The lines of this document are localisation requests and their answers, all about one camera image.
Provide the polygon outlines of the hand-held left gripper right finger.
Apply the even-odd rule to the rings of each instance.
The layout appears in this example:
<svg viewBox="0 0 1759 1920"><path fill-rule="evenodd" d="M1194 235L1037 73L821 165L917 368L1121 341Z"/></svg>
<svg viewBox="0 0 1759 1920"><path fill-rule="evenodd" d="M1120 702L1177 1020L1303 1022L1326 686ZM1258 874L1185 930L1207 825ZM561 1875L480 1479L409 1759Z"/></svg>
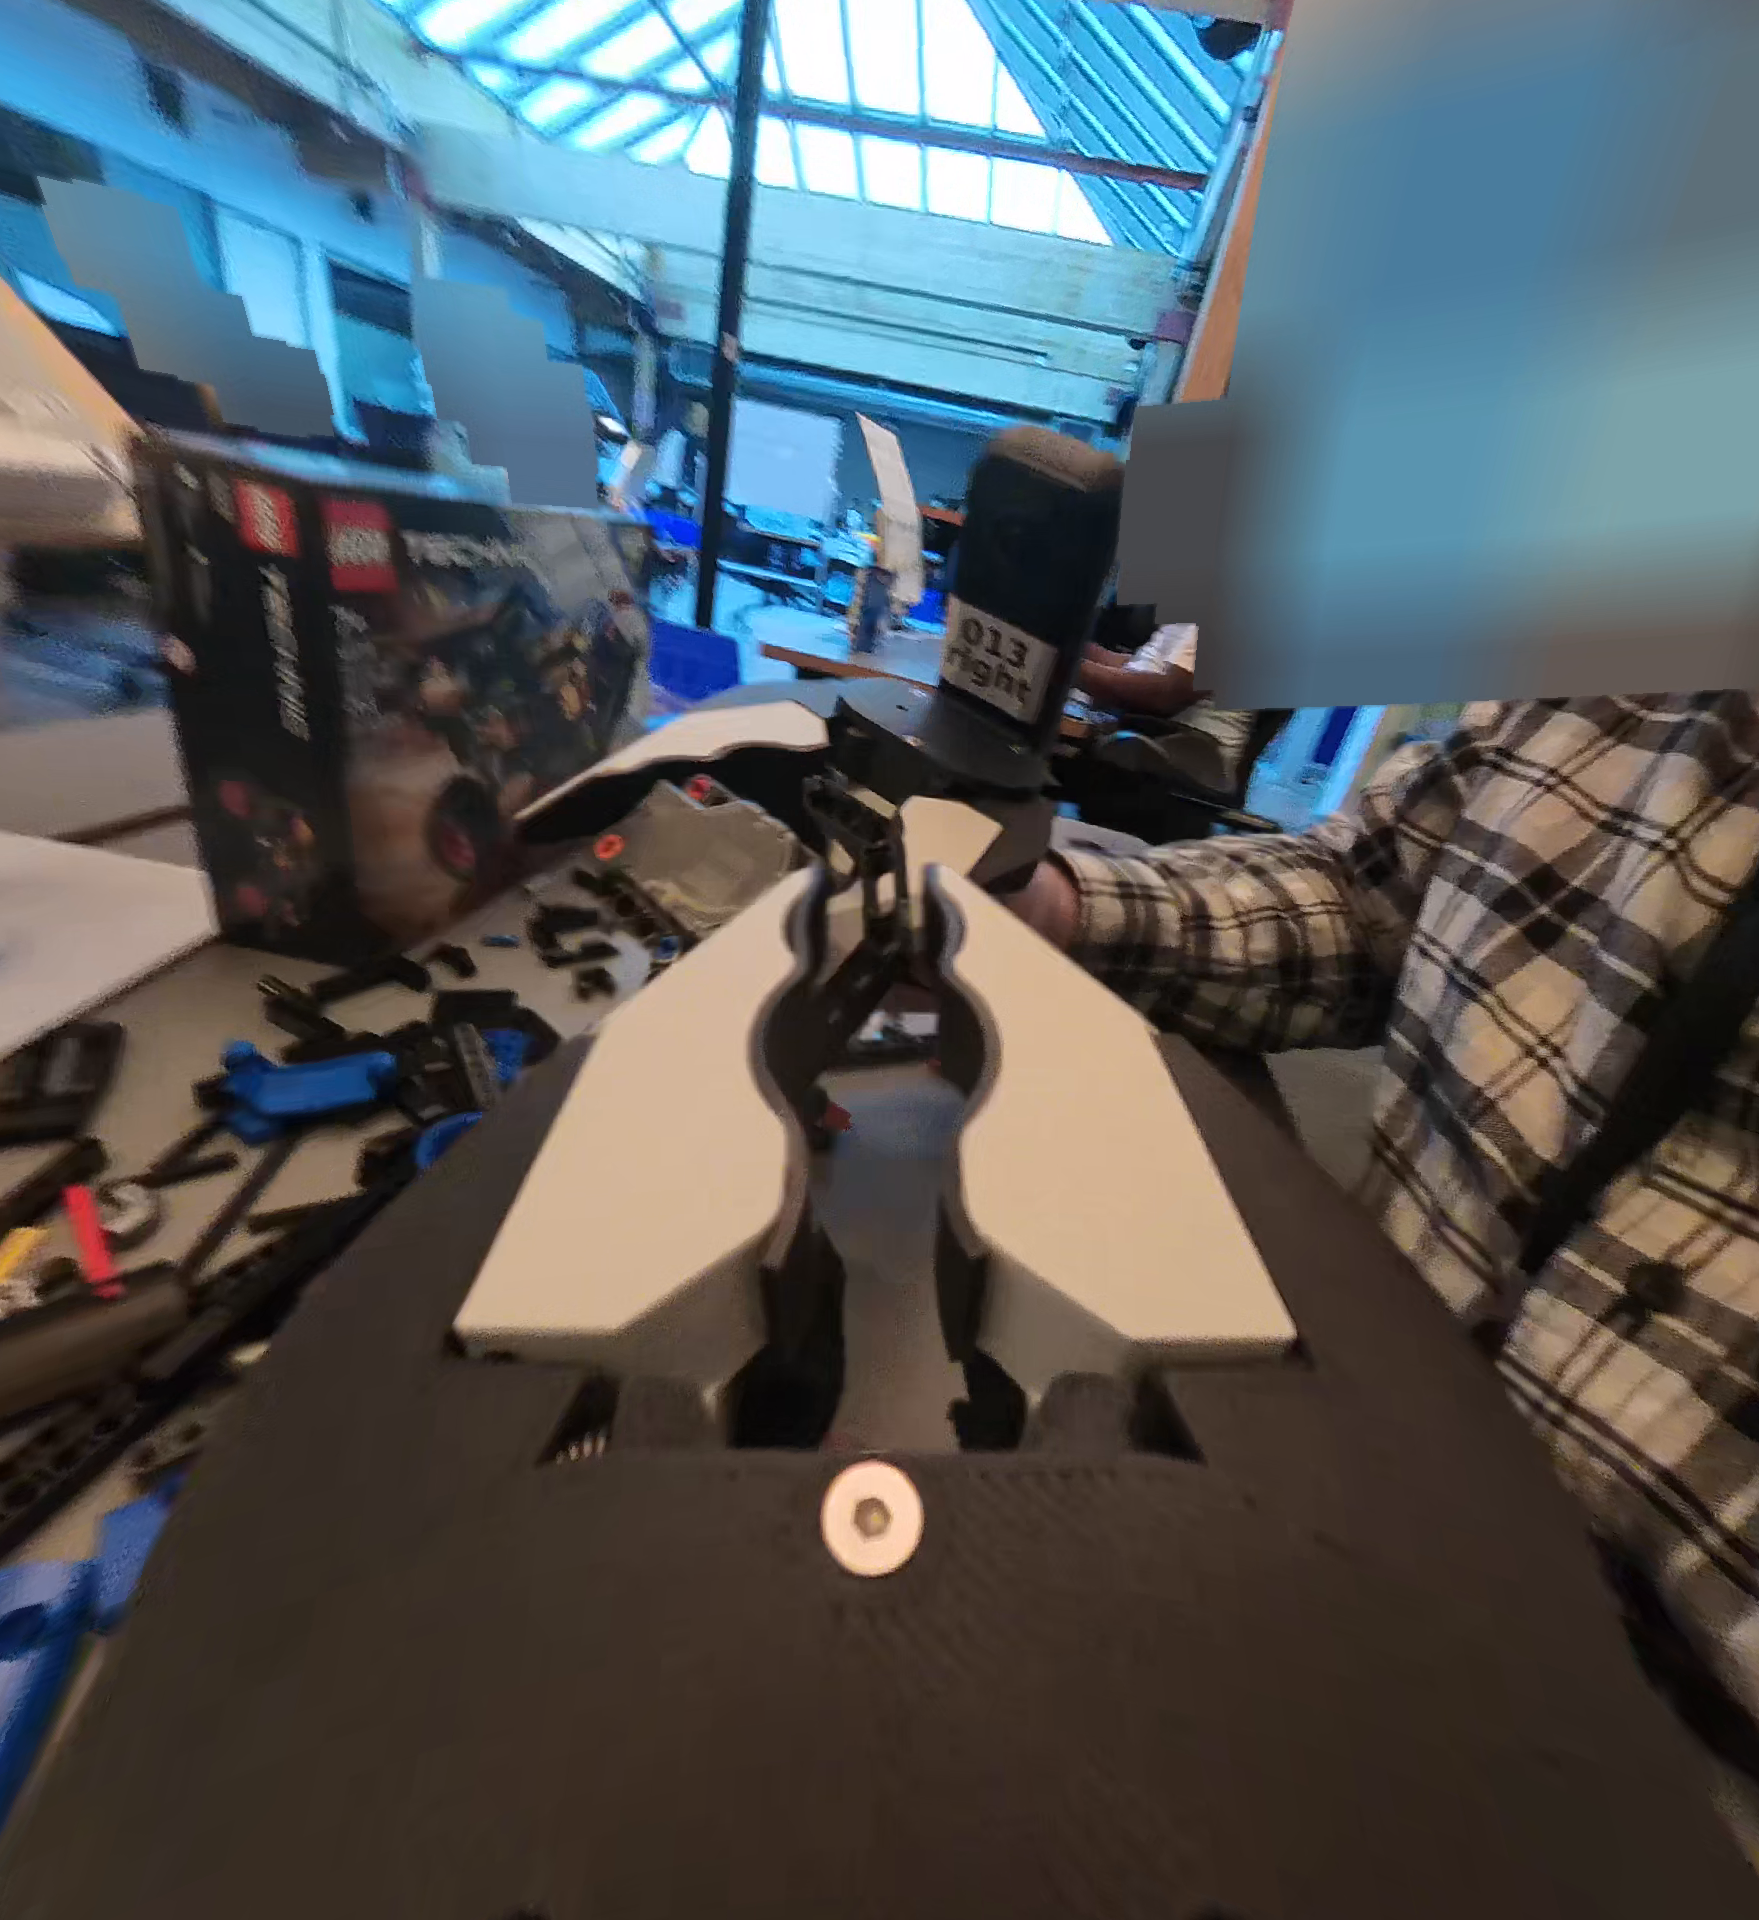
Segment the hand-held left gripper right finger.
<svg viewBox="0 0 1759 1920"><path fill-rule="evenodd" d="M1177 1371L1296 1357L1158 1029L948 864L929 954L964 1092L934 1251L956 1443L1018 1447L1085 1384L1143 1439Z"/></svg>

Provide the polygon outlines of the person's right forearm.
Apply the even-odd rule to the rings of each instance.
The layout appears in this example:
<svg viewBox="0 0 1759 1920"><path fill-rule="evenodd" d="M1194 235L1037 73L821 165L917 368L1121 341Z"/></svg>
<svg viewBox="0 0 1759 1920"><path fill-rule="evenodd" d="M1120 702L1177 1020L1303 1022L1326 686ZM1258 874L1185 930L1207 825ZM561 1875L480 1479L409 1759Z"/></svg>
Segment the person's right forearm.
<svg viewBox="0 0 1759 1920"><path fill-rule="evenodd" d="M1161 1029L1258 1055L1384 1040L1432 871L1419 833L1372 816L1043 865L1069 958Z"/></svg>

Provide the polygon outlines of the grey desk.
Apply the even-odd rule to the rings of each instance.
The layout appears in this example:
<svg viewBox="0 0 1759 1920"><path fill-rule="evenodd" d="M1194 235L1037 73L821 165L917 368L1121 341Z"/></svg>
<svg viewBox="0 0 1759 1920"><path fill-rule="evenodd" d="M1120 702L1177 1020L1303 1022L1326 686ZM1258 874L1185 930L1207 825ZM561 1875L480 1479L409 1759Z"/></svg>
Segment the grey desk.
<svg viewBox="0 0 1759 1920"><path fill-rule="evenodd" d="M186 871L194 857L186 816L178 822L132 832L114 822L104 832L103 804L146 799L155 803L165 779L178 782L173 749L163 741L163 717L118 717L113 723L48 723L45 729L0 733L0 827L87 825L104 833L104 851L123 859L163 864ZM610 1007L638 992L646 965L625 945L612 965L618 992L578 1004L561 972L545 972L528 947L487 947L480 936L520 925L522 900L518 890L484 903L470 923L446 931L470 945L480 965L479 989L518 989L533 1012L549 1020L563 1040L593 1031ZM252 978L281 972L271 958L233 945L200 945L165 972L143 978L129 992L99 1009L103 1020L129 1026L123 1074L103 1107L103 1135L114 1166L146 1166L186 1125L193 1082L214 1067L220 1044L233 1037L269 1040L271 1029L259 1012ZM359 1020L372 1029L412 1020L409 1009L426 1007L406 989L378 989L354 1000ZM1322 1172L1350 1186L1372 1145L1372 1114L1377 1101L1379 1047L1357 1051L1290 1051L1256 1067L1241 1055L1215 1055L1215 1067L1289 1130ZM869 1452L889 1443L915 1447L952 1447L944 1403L959 1391L959 1371L940 1357L940 1338L932 1304L932 1251L911 1251L905 1239L908 1199L923 1202L929 1179L938 1173L938 1154L952 1130L952 1092L929 1067L889 1067L849 1074L832 1082L854 1114L851 1144L825 1160L849 1162L849 1182L859 1172L869 1186L851 1191L836 1172L821 1173L825 1220L845 1234L849 1271L849 1338L854 1374L845 1388L837 1423L829 1430L832 1452ZM378 1125L347 1127L311 1139L274 1186L269 1207L305 1202L350 1186L359 1135L378 1132ZM188 1247L200 1226L222 1207L228 1186L242 1173L222 1172L197 1186L183 1186L170 1222L152 1247L173 1254ZM27 1426L0 1432L0 1452ZM72 1506L56 1512L14 1561L81 1561L97 1550L97 1531L109 1508L135 1499L132 1466L113 1463ZM51 1764L56 1745L70 1732L87 1692L99 1680L103 1661L122 1637L87 1637L60 1688L51 1692L51 1720L32 1745L32 1769L14 1811L27 1809L30 1785Z"/></svg>

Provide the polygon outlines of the person's right hand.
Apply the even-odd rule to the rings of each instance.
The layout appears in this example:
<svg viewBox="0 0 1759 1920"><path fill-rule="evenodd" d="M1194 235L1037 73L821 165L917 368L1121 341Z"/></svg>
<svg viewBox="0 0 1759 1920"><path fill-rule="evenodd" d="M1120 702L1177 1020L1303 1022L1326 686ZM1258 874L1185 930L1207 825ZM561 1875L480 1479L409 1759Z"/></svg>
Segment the person's right hand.
<svg viewBox="0 0 1759 1920"><path fill-rule="evenodd" d="M997 900L1018 923L1062 951L1082 936L1082 889L1074 871L1055 852L1043 857L1034 874L1018 890L1002 890Z"/></svg>

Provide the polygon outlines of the blue plastic bin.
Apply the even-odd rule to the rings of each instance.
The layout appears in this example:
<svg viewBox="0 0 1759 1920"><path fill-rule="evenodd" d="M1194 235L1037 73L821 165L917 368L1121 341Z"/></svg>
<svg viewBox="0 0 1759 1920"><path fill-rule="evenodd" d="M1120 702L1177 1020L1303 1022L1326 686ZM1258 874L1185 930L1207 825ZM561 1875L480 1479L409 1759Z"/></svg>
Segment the blue plastic bin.
<svg viewBox="0 0 1759 1920"><path fill-rule="evenodd" d="M692 706L731 694L742 683L742 645L734 634L652 617L651 622L651 686Z"/></svg>

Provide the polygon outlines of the tan sign board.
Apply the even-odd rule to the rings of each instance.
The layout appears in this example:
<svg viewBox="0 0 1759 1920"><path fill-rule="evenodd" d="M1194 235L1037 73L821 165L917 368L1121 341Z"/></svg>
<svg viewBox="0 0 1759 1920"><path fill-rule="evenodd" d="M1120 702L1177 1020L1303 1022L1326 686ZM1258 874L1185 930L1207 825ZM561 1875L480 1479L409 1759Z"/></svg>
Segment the tan sign board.
<svg viewBox="0 0 1759 1920"><path fill-rule="evenodd" d="M866 465L877 476L877 570L889 576L894 614L908 617L923 596L923 523L900 437L859 415Z"/></svg>

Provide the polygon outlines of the whiteboard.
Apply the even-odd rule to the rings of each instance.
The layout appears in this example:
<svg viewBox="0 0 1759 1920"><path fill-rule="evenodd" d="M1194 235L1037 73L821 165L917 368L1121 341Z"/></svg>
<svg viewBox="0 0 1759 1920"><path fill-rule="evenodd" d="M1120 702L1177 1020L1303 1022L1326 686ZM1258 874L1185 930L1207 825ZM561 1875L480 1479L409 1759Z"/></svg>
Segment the whiteboard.
<svg viewBox="0 0 1759 1920"><path fill-rule="evenodd" d="M837 509L840 456L840 417L736 399L724 499L740 509L825 524Z"/></svg>

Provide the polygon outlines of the blue toy fender piece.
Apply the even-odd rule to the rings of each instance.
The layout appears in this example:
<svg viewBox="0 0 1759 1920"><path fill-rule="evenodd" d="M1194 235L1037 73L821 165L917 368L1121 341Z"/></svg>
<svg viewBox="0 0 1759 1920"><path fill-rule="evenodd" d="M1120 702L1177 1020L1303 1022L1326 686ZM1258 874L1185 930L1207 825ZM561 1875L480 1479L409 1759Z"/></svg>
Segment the blue toy fender piece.
<svg viewBox="0 0 1759 1920"><path fill-rule="evenodd" d="M384 1047L316 1062L274 1062L255 1044L231 1044L220 1068L220 1121L252 1145L311 1125L365 1118L387 1104L399 1080L399 1061Z"/></svg>

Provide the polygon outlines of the black toy truck box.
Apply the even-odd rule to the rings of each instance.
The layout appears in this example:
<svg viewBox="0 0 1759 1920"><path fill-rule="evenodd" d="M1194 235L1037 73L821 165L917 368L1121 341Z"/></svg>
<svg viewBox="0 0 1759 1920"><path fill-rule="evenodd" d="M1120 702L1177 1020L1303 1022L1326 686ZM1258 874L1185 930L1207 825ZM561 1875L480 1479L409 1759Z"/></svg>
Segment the black toy truck box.
<svg viewBox="0 0 1759 1920"><path fill-rule="evenodd" d="M220 936L350 965L520 870L520 816L638 729L652 533L446 473L152 428L151 617Z"/></svg>

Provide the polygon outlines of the black pole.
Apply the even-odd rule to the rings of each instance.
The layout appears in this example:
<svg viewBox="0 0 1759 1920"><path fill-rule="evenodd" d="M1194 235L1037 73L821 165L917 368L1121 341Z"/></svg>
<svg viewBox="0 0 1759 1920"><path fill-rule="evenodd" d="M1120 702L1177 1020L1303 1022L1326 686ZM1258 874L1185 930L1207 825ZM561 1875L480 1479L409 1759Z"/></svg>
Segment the black pole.
<svg viewBox="0 0 1759 1920"><path fill-rule="evenodd" d="M731 175L724 211L724 253L718 280L718 341L712 354L709 476L701 487L701 540L694 582L694 628L715 628L718 574L727 532L727 470L736 420L736 377L742 361L742 306L748 274L748 229L757 211L759 118L765 106L765 41L771 2L742 2L740 65L731 108Z"/></svg>

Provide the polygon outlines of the red toy axle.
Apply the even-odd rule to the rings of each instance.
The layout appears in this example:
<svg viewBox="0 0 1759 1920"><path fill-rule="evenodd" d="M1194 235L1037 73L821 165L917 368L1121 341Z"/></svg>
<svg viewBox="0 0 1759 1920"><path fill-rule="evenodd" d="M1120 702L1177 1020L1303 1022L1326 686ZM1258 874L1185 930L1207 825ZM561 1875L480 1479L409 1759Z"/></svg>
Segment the red toy axle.
<svg viewBox="0 0 1759 1920"><path fill-rule="evenodd" d="M70 1226L72 1262L83 1286L99 1301L118 1301L123 1295L123 1280L118 1273L118 1254L113 1247L97 1186L68 1184L60 1191L60 1207Z"/></svg>

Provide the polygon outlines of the white stand base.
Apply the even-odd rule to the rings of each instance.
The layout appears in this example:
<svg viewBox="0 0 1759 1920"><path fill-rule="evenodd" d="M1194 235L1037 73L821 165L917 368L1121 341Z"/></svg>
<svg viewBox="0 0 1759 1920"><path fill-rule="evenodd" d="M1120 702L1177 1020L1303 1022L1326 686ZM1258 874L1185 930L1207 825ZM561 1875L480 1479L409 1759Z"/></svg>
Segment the white stand base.
<svg viewBox="0 0 1759 1920"><path fill-rule="evenodd" d="M0 832L0 1061L200 947L197 870Z"/></svg>

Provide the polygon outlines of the pile of black toy beams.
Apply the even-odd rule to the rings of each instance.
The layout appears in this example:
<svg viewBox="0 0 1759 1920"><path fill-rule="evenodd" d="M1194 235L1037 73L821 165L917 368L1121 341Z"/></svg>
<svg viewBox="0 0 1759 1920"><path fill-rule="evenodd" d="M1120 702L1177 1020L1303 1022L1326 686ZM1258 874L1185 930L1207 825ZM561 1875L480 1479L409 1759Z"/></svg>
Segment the pile of black toy beams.
<svg viewBox="0 0 1759 1920"><path fill-rule="evenodd" d="M183 1262L146 1264L173 1271L193 1295L193 1316L183 1329L129 1367L123 1374L27 1415L30 1432L0 1454L0 1561L81 1499L129 1447L193 1403L238 1345L274 1334L296 1298L371 1220L459 1130L497 1104L505 1087L493 1080L480 1029L527 1031L527 1068L549 1061L561 1044L555 1026L522 1004L480 1004L476 1020L466 1020L466 1012L470 1007L455 1007L446 1020L433 1012L426 1022L394 1029L367 1047L394 1055L399 1080L387 1104L365 1118L391 1114L399 1121L359 1145L354 1191L255 1212L259 1196L321 1125L304 1127L263 1145L238 1191ZM91 1292L81 1286L56 1289L51 1298L32 1292L15 1312L68 1295L87 1298Z"/></svg>

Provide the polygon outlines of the wooden support post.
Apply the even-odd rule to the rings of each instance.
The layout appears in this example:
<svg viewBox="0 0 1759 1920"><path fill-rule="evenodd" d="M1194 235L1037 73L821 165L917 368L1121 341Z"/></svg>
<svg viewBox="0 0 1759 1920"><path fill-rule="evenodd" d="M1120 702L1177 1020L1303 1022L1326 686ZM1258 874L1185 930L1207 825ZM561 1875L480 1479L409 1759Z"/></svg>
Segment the wooden support post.
<svg viewBox="0 0 1759 1920"><path fill-rule="evenodd" d="M1170 388L1180 403L1225 399L1230 384L1270 156L1271 92L1295 10L1295 2L1243 2L1243 19L1258 25L1258 39L1254 41L1249 79L1226 122L1221 163L1201 201L1201 247L1194 260L1201 268L1201 296L1180 375Z"/></svg>

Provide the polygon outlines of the black toy frame piece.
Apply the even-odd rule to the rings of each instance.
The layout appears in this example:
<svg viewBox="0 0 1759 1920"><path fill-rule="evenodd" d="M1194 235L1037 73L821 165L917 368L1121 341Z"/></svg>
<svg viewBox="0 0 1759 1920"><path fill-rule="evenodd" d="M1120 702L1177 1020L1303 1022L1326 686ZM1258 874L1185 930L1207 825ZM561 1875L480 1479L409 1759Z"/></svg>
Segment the black toy frame piece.
<svg viewBox="0 0 1759 1920"><path fill-rule="evenodd" d="M0 1068L0 1152L83 1139L123 1062L129 1031L109 1020L63 1022Z"/></svg>

